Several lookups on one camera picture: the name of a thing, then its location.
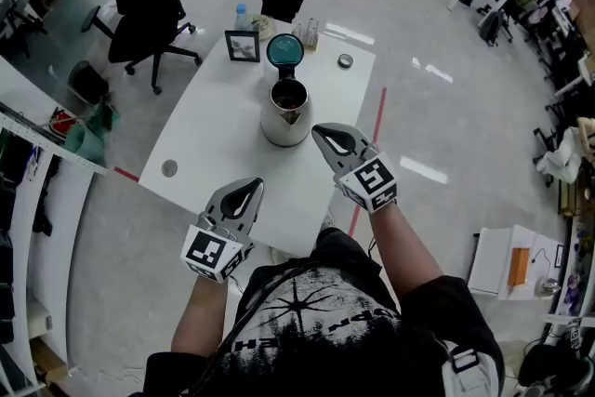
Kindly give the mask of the grey shoulder bag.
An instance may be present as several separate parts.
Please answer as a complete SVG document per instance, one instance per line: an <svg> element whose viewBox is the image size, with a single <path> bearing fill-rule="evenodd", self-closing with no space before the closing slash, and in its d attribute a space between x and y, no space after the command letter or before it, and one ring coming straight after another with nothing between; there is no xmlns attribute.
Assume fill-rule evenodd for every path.
<svg viewBox="0 0 595 397"><path fill-rule="evenodd" d="M494 359L476 350L445 341L442 366L445 397L498 397L499 377Z"/></svg>

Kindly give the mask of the red fire extinguisher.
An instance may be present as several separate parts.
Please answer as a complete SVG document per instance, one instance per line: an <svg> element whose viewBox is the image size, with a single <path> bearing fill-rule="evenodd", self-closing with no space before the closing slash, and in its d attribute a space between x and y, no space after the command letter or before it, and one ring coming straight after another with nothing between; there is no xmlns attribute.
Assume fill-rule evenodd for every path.
<svg viewBox="0 0 595 397"><path fill-rule="evenodd" d="M86 115L72 116L64 109L56 108L50 116L47 128L53 135L65 139L75 125L86 119Z"/></svg>

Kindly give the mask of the black backpack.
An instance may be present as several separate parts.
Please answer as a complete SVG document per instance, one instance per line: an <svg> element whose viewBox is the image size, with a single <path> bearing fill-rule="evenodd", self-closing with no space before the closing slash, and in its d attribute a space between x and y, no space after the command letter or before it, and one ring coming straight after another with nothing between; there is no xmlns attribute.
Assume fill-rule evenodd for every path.
<svg viewBox="0 0 595 397"><path fill-rule="evenodd" d="M479 36L489 47L497 46L497 38L501 30L505 32L508 42L511 43L512 36L505 22L505 13L502 10L493 10L484 17L479 27Z"/></svg>

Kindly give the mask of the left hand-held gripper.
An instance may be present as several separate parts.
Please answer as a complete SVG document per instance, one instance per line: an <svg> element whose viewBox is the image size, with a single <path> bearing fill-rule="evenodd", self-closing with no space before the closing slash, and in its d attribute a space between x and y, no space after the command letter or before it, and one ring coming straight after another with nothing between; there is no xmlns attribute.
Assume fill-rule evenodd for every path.
<svg viewBox="0 0 595 397"><path fill-rule="evenodd" d="M262 179L239 179L214 192L191 225L180 259L197 275L224 283L254 248L249 233L264 196Z"/></svg>

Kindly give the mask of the person's left shoe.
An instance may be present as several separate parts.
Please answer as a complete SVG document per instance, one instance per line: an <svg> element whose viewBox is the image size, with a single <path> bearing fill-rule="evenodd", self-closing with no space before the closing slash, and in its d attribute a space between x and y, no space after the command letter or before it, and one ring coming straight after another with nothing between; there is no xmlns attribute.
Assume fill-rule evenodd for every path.
<svg viewBox="0 0 595 397"><path fill-rule="evenodd" d="M275 247L271 247L269 249L270 252L270 262L272 266L281 266L281 265L294 265L298 257L294 255L288 254L283 250L280 250Z"/></svg>

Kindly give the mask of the black picture frame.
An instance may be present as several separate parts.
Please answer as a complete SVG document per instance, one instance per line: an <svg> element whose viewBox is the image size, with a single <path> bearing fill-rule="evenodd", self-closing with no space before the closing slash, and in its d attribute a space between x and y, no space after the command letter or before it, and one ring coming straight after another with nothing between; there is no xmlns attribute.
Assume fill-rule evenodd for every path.
<svg viewBox="0 0 595 397"><path fill-rule="evenodd" d="M258 32L225 31L224 37L231 61L260 62Z"/></svg>

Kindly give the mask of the person's left forearm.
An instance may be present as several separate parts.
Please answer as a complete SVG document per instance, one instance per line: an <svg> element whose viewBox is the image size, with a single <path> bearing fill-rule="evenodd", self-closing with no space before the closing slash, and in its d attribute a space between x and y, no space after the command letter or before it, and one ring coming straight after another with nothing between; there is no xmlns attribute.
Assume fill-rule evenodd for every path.
<svg viewBox="0 0 595 397"><path fill-rule="evenodd" d="M212 357L223 339L228 286L198 276L172 338L171 350Z"/></svg>

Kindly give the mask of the person's black printed t-shirt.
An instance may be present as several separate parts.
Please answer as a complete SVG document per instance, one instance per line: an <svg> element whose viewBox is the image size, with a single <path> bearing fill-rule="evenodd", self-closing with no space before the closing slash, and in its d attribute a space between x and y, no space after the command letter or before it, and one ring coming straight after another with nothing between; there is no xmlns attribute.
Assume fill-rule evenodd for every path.
<svg viewBox="0 0 595 397"><path fill-rule="evenodd" d="M466 284L393 302L381 279L308 264L270 280L210 358L149 357L136 397L445 397L445 341L503 357Z"/></svg>

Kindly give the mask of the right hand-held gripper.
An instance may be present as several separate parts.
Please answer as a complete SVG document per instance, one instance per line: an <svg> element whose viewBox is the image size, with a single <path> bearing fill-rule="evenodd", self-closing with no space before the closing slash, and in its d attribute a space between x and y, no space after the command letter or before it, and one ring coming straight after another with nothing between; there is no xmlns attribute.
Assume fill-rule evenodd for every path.
<svg viewBox="0 0 595 397"><path fill-rule="evenodd" d="M311 135L334 173L344 172L350 161L371 143L359 128L343 123L320 123L312 127ZM336 179L336 185L369 214L396 202L397 179L385 152Z"/></svg>

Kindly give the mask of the white shelving unit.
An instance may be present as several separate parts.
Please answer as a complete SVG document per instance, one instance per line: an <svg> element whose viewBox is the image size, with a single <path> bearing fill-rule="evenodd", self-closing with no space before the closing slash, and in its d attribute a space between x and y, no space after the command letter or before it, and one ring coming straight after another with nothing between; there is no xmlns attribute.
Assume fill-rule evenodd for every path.
<svg viewBox="0 0 595 397"><path fill-rule="evenodd" d="M4 166L20 178L12 198L6 199L7 232L13 245L13 339L4 345L9 361L24 381L15 397L36 394L39 380L33 352L43 351L69 368L67 301L73 249L91 181L105 168L64 149L47 128L59 104L0 57L0 134L15 139L18 148L6 148ZM29 147L28 153L21 148ZM53 156L61 159L51 180L46 214L50 236L33 232L40 192Z"/></svg>

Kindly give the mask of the black waste bin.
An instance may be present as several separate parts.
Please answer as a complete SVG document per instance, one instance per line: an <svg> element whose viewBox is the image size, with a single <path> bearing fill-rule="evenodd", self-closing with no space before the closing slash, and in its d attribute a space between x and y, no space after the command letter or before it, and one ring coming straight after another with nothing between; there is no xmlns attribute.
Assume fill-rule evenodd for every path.
<svg viewBox="0 0 595 397"><path fill-rule="evenodd" d="M97 105L109 93L108 82L86 60L73 67L68 85L76 95L92 105Z"/></svg>

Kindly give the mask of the glass tube rack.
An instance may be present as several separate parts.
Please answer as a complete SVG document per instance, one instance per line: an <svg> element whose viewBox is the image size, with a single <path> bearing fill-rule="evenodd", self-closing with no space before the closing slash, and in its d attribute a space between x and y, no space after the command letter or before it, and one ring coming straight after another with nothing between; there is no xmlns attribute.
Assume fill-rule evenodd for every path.
<svg viewBox="0 0 595 397"><path fill-rule="evenodd" d="M298 21L292 26L292 34L301 42L305 50L315 51L319 40L319 21L315 18Z"/></svg>

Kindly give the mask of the clear water bottle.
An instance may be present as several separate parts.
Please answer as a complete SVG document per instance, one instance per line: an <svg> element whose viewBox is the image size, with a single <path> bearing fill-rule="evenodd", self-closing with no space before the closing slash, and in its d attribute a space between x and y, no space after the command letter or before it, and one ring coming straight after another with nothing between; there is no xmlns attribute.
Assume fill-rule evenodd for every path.
<svg viewBox="0 0 595 397"><path fill-rule="evenodd" d="M236 5L236 19L234 24L234 30L240 32L252 31L251 19L246 12L246 5L244 3L239 3Z"/></svg>

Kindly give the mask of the person's black shorts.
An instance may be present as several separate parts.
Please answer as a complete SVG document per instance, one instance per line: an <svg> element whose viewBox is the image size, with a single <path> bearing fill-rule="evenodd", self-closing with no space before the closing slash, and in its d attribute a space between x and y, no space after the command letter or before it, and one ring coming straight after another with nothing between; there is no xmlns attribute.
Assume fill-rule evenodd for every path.
<svg viewBox="0 0 595 397"><path fill-rule="evenodd" d="M378 279L381 266L352 237L337 227L319 232L310 258L361 278Z"/></svg>

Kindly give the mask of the person's right forearm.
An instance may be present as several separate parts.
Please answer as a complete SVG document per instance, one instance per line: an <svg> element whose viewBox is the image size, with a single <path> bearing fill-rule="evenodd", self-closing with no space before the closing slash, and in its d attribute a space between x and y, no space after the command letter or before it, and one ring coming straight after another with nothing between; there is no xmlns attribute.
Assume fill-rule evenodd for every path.
<svg viewBox="0 0 595 397"><path fill-rule="evenodd" d="M369 220L396 298L401 299L443 275L433 255L394 202L371 214Z"/></svg>

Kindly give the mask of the green bin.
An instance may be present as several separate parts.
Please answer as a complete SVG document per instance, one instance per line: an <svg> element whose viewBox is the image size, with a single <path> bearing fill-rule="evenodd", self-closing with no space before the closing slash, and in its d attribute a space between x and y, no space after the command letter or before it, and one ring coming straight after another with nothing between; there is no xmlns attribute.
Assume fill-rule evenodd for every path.
<svg viewBox="0 0 595 397"><path fill-rule="evenodd" d="M74 119L74 124L66 134L64 148L88 161L105 166L106 142L119 114L106 99L82 116Z"/></svg>

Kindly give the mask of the white table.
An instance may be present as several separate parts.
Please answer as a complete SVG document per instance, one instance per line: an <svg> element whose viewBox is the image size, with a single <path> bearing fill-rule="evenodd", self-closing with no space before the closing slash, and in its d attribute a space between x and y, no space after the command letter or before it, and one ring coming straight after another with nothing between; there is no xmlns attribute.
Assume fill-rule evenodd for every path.
<svg viewBox="0 0 595 397"><path fill-rule="evenodd" d="M231 61L220 38L170 115L139 183L198 214L215 190L259 177L264 198L251 237L304 257L334 193L333 172L312 138L291 148L265 139L260 127L268 94L265 66ZM161 172L167 159L178 163L171 179Z"/></svg>

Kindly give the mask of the white box with orange item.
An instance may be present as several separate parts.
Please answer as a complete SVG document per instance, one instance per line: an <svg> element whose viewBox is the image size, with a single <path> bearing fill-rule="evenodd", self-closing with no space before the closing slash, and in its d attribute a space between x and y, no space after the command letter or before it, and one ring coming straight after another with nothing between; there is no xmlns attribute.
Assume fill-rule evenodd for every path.
<svg viewBox="0 0 595 397"><path fill-rule="evenodd" d="M551 299L560 289L564 245L521 225L483 228L475 234L477 246L468 287L473 294L500 300ZM507 284L512 249L529 248L529 267L524 285Z"/></svg>

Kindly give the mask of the stainless steel electric kettle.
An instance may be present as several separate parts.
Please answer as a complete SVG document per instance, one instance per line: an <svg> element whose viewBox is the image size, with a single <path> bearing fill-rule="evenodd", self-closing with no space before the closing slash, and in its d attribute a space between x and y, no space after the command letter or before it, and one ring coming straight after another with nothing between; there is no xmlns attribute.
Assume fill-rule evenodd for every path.
<svg viewBox="0 0 595 397"><path fill-rule="evenodd" d="M275 35L267 45L267 60L277 70L260 112L261 130L273 145L290 148L300 144L311 131L311 96L296 78L296 67L305 49L291 33Z"/></svg>

